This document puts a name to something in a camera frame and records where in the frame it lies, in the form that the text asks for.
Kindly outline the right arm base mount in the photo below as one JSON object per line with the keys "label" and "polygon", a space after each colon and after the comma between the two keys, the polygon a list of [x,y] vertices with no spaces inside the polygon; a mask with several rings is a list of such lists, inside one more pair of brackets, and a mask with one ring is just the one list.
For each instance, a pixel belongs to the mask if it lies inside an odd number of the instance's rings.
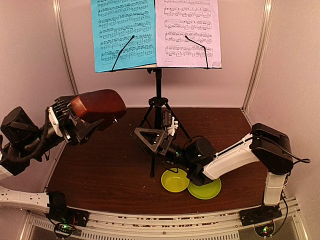
{"label": "right arm base mount", "polygon": [[282,211],[277,207],[260,206],[241,210],[238,214],[243,227],[253,225],[259,237],[268,238],[275,232],[274,220],[282,216]]}

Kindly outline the brown wooden metronome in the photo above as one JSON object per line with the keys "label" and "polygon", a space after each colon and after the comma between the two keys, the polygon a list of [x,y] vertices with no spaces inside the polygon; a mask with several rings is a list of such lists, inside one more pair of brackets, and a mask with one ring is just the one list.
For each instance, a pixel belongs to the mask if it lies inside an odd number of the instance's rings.
{"label": "brown wooden metronome", "polygon": [[121,96],[112,89],[102,89],[78,95],[70,102],[74,114],[87,123],[103,119],[97,128],[103,131],[126,113],[126,105]]}

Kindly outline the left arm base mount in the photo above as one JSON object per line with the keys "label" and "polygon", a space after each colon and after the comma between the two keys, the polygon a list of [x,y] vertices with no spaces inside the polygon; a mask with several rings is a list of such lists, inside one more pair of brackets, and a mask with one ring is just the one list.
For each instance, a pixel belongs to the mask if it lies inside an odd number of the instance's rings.
{"label": "left arm base mount", "polygon": [[58,239],[67,239],[72,235],[80,236],[82,230],[87,226],[90,213],[86,210],[67,208],[64,214],[53,211],[44,214],[53,224],[53,233]]}

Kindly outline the blue sheet music page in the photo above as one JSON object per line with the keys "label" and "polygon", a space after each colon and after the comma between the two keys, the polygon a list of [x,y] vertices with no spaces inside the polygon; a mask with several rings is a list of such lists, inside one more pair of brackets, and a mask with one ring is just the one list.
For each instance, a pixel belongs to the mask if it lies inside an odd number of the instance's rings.
{"label": "blue sheet music page", "polygon": [[113,72],[156,63],[153,0],[92,0],[95,72]]}

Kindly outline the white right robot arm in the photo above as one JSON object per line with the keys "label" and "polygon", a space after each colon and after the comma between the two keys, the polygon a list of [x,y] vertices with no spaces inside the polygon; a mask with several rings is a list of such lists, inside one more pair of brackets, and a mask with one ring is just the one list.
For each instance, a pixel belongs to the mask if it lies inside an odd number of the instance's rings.
{"label": "white right robot arm", "polygon": [[184,170],[196,186],[207,185],[235,169],[261,162],[268,170],[263,205],[256,210],[261,221],[276,212],[286,177],[294,167],[289,137],[262,123],[254,124],[250,133],[220,152],[204,136],[189,139],[184,147],[174,143],[174,136],[163,129],[137,127],[131,136],[143,152]]}

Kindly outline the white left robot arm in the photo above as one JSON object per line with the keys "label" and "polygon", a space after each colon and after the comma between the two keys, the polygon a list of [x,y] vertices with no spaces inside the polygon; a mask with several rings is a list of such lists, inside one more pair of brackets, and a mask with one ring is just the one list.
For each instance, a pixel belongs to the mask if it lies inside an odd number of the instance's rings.
{"label": "white left robot arm", "polygon": [[35,125],[21,106],[15,107],[0,125],[0,136],[8,140],[0,146],[0,205],[53,213],[61,222],[69,221],[72,211],[63,193],[36,191],[22,178],[33,161],[49,160],[50,151],[61,143],[82,145],[112,122],[112,111],[95,93],[58,98],[45,109],[42,126]]}

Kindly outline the black perforated music stand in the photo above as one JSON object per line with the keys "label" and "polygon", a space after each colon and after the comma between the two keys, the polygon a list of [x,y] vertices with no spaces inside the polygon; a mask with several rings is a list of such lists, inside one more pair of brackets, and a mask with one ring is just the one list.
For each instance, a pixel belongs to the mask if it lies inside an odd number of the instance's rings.
{"label": "black perforated music stand", "polygon": [[[208,55],[207,55],[207,48],[190,39],[187,35],[184,36],[187,41],[190,41],[198,46],[200,46],[201,48],[203,48],[204,54],[205,54],[205,61],[206,61],[206,67],[205,69],[209,69],[209,64],[208,64]],[[121,56],[122,52],[124,51],[124,49],[127,47],[127,45],[135,38],[135,35],[132,35],[130,37],[130,39],[128,40],[128,42],[124,45],[124,47],[119,51],[117,58],[114,62],[114,65],[111,69],[111,72],[115,72],[114,68],[116,66],[116,63],[118,62],[119,57]],[[149,125],[149,127],[151,128],[151,124],[148,122],[148,116],[151,113],[152,109],[155,109],[155,117],[154,117],[154,128],[156,130],[160,130],[163,127],[163,110],[162,107],[165,106],[166,110],[168,111],[172,111],[170,105],[169,105],[169,100],[166,97],[162,97],[162,69],[161,68],[147,68],[147,72],[149,74],[151,74],[152,72],[155,73],[155,80],[156,80],[156,96],[150,98],[148,100],[148,104],[149,104],[149,108],[146,111],[144,117],[142,118],[139,127],[142,128],[142,126],[144,125],[145,122],[147,122],[147,124]],[[190,135],[188,134],[188,132],[185,130],[185,128],[183,127],[182,123],[178,123],[178,126],[180,126],[180,129],[182,130],[182,132],[184,133],[184,135],[187,137],[188,141],[191,139]],[[155,163],[156,163],[156,158],[154,156],[152,156],[151,159],[151,169],[150,169],[150,177],[154,178],[155,177]]]}

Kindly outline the white sheet music page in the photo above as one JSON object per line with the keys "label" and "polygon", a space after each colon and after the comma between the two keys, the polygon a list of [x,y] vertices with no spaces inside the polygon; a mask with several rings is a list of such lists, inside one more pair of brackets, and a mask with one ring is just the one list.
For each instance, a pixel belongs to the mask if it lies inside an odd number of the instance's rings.
{"label": "white sheet music page", "polygon": [[216,0],[157,0],[155,16],[158,67],[222,67]]}

